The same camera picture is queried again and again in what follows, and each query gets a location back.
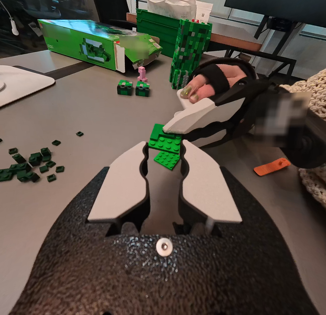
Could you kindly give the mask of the tall green lego creeper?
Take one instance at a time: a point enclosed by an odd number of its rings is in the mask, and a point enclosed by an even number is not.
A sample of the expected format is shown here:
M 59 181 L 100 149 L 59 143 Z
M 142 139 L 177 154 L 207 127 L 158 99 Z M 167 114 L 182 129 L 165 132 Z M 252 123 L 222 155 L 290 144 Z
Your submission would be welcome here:
M 179 90 L 188 84 L 192 72 L 199 66 L 203 52 L 207 51 L 211 32 L 211 23 L 180 19 L 169 75 L 172 89 Z

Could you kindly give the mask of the green plastic bin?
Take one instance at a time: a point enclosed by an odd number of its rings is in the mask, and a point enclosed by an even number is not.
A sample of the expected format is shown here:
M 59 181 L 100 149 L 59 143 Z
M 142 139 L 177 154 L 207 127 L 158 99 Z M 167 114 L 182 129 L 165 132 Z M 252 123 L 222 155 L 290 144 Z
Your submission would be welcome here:
M 160 39 L 161 54 L 173 57 L 180 19 L 158 15 L 147 10 L 136 9 L 137 30 Z

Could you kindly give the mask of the small green lego brick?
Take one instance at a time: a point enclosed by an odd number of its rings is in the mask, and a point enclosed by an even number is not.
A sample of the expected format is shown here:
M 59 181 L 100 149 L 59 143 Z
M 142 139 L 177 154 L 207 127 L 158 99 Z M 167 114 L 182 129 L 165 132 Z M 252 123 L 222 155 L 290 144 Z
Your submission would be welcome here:
M 155 124 L 152 130 L 152 133 L 150 135 L 150 140 L 151 141 L 158 141 L 159 137 L 165 137 L 166 133 L 163 131 L 164 125 L 162 124 Z

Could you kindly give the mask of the white paper bag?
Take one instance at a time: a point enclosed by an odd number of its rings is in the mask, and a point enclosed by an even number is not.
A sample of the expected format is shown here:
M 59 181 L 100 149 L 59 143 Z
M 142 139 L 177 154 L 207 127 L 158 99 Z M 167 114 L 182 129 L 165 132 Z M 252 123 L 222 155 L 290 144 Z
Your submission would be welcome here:
M 147 0 L 147 10 L 151 13 L 208 23 L 213 4 L 198 0 Z

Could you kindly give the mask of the white book stand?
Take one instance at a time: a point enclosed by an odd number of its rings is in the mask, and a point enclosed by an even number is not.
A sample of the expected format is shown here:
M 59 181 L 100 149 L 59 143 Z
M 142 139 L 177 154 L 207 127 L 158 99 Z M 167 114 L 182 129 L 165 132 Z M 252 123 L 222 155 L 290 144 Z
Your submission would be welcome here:
M 0 66 L 0 106 L 36 93 L 55 84 L 55 79 L 43 74 L 8 65 Z

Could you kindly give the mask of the green lego set box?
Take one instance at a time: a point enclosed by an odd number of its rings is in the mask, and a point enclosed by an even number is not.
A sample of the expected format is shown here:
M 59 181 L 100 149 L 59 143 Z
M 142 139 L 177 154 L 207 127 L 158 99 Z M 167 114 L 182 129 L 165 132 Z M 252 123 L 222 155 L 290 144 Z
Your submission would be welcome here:
M 149 64 L 162 51 L 149 34 L 93 20 L 38 22 L 48 50 L 120 73 Z

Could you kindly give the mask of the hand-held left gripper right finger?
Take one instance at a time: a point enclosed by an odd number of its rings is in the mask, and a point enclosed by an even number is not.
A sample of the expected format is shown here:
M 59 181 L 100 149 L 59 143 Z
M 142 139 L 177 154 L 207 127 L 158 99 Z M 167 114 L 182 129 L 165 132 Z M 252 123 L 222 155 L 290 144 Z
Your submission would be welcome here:
M 181 174 L 178 212 L 185 224 L 242 223 L 242 217 L 219 164 L 187 140 L 180 145 Z

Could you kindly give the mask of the orange lego brick separator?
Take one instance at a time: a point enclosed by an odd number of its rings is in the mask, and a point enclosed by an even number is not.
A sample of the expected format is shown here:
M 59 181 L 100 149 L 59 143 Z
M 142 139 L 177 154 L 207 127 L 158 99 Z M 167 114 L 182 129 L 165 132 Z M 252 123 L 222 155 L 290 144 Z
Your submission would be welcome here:
M 253 170 L 258 176 L 265 176 L 267 174 L 279 171 L 291 165 L 291 162 L 286 158 L 279 158 L 273 162 L 257 166 Z

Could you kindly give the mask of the person's right forearm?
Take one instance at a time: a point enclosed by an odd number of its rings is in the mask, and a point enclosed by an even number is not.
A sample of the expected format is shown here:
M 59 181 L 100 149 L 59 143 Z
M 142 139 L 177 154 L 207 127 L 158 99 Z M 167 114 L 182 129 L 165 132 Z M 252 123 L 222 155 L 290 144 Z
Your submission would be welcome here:
M 307 80 L 297 81 L 293 85 L 280 85 L 290 93 L 310 92 L 309 108 L 326 121 L 326 69 L 311 76 Z

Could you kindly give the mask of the pile of dark green pieces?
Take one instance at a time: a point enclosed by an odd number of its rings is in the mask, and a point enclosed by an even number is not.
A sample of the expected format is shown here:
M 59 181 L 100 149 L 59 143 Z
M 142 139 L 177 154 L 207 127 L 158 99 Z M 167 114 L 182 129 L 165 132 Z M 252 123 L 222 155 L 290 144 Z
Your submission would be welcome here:
M 36 146 L 41 146 L 39 150 L 34 153 L 25 153 L 34 151 L 34 148 L 25 146 L 22 150 L 19 148 L 19 142 L 15 141 L 13 137 L 6 137 L 1 135 L 1 164 L 10 165 L 7 168 L 13 173 L 13 179 L 17 179 L 21 183 L 36 183 L 36 182 L 54 182 L 58 178 L 64 179 L 61 174 L 67 175 L 66 179 L 74 179 L 78 176 L 79 170 L 83 171 L 83 161 L 78 161 L 81 156 L 83 141 L 77 141 L 76 137 L 83 137 L 84 131 L 73 131 L 72 136 L 68 138 L 58 136 L 60 144 L 53 145 L 52 141 L 45 141 L 36 143 Z

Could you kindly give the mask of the person's right hand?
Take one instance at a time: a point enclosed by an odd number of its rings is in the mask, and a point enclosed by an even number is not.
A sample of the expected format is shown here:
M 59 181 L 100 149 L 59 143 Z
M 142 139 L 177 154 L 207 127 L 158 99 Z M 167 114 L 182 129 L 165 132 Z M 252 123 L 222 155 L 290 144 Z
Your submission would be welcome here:
M 192 104 L 229 90 L 247 75 L 237 65 L 210 64 L 202 68 L 198 75 L 180 92 L 180 97 Z

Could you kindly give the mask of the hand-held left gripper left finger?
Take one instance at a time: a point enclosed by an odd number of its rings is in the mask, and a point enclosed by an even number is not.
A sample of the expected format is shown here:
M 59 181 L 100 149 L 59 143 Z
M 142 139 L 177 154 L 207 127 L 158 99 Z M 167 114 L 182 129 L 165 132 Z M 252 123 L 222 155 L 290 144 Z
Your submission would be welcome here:
M 90 223 L 109 223 L 109 234 L 133 223 L 137 232 L 150 214 L 148 143 L 142 141 L 115 159 L 88 215 Z

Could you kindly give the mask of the brown desk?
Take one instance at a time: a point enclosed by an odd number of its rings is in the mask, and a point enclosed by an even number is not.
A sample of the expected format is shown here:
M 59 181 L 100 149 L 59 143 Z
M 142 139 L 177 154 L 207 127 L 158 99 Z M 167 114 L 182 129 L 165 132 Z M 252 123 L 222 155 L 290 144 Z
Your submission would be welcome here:
M 126 19 L 127 21 L 137 23 L 137 14 L 127 13 Z M 259 50 L 261 47 L 262 44 L 258 43 L 258 41 L 245 29 L 221 23 L 213 23 L 207 51 L 226 50 L 225 56 L 231 56 L 231 53 L 238 51 L 240 53 L 280 62 L 281 65 L 272 71 L 268 77 L 271 78 L 274 74 L 286 66 L 289 66 L 286 74 L 286 80 L 288 81 L 294 70 L 296 60 L 260 52 Z

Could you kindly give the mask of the dark screen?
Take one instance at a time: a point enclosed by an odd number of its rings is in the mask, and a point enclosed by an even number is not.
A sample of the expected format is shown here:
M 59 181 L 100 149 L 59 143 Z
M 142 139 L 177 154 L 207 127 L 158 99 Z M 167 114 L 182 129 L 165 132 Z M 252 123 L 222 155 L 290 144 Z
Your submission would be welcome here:
M 326 27 L 326 0 L 225 0 L 224 6 Z

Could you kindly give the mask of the bright green square lego plate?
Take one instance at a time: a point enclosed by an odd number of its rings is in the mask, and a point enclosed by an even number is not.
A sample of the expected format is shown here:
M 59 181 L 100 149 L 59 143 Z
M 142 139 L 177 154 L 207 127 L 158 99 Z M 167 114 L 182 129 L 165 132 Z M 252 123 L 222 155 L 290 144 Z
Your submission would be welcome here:
M 155 157 L 154 161 L 161 164 L 169 170 L 173 170 L 178 163 L 180 156 L 178 154 L 173 154 L 165 151 L 160 151 Z
M 157 140 L 150 139 L 148 146 L 151 149 L 179 154 L 181 139 L 181 135 L 175 135 L 172 138 L 159 135 Z

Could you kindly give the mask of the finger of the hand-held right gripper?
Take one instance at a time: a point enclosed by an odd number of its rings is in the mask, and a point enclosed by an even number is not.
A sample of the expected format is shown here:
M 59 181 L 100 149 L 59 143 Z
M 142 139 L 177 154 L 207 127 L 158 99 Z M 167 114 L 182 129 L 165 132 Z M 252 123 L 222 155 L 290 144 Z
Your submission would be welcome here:
M 202 148 L 221 141 L 226 134 L 226 129 L 196 129 L 187 133 L 187 140 L 194 146 Z
M 164 127 L 165 133 L 190 133 L 213 122 L 228 121 L 242 106 L 245 98 L 216 106 L 209 98 L 192 104 L 175 115 Z

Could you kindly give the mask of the black office chair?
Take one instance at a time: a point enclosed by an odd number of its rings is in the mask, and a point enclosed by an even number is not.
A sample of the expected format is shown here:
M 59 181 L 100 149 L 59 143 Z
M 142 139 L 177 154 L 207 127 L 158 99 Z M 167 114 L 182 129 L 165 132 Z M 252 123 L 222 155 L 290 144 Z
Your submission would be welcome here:
M 137 24 L 129 22 L 127 0 L 94 0 L 100 23 L 132 30 Z

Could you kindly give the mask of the green lego build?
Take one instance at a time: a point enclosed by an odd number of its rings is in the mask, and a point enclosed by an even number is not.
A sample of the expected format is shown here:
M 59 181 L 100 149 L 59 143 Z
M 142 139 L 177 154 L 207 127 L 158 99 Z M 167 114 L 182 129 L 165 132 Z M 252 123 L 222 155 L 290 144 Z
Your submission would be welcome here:
M 117 94 L 131 96 L 133 92 L 133 82 L 120 80 L 117 85 Z
M 150 85 L 143 81 L 137 81 L 135 94 L 136 96 L 149 97 Z

